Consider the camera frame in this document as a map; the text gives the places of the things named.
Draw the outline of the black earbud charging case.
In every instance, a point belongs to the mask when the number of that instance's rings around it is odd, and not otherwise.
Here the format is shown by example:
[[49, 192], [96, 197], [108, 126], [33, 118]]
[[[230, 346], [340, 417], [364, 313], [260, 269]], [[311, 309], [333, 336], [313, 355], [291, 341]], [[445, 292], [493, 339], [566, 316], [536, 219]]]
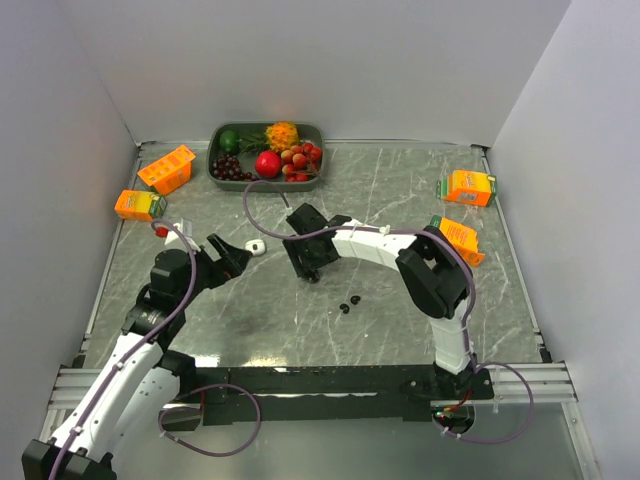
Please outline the black earbud charging case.
[[308, 282], [315, 284], [320, 280], [320, 273], [318, 270], [308, 270], [306, 272], [306, 279]]

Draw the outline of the white earbud charging case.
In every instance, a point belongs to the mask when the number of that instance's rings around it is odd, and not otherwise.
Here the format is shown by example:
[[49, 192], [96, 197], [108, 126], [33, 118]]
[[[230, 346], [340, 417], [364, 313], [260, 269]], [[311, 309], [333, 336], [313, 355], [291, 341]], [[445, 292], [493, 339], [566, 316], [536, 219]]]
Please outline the white earbud charging case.
[[266, 243], [262, 239], [250, 240], [245, 244], [245, 249], [253, 256], [262, 256], [266, 253]]

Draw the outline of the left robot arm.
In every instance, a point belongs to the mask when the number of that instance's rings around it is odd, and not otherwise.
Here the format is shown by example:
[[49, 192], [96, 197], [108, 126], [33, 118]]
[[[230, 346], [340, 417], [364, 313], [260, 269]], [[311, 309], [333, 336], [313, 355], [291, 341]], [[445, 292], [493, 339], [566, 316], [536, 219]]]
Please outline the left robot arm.
[[195, 395], [195, 361], [170, 344], [196, 296], [240, 276], [252, 257], [215, 234], [207, 240], [218, 259], [184, 235], [156, 256], [149, 282], [87, 393], [48, 440], [33, 440], [24, 450], [25, 478], [114, 479], [126, 451], [162, 407]]

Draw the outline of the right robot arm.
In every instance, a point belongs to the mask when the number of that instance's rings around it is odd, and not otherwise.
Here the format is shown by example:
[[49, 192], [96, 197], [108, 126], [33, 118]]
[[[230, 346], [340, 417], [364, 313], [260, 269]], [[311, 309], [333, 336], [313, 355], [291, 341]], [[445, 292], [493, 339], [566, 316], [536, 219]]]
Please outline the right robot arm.
[[357, 259], [399, 273], [415, 306], [428, 317], [436, 348], [438, 390], [459, 398], [472, 384], [474, 362], [467, 332], [475, 299], [470, 268], [433, 225], [422, 230], [375, 227], [349, 216], [326, 219], [305, 203], [287, 216], [296, 233], [285, 247], [296, 275], [309, 283], [320, 280], [320, 269], [339, 260]]

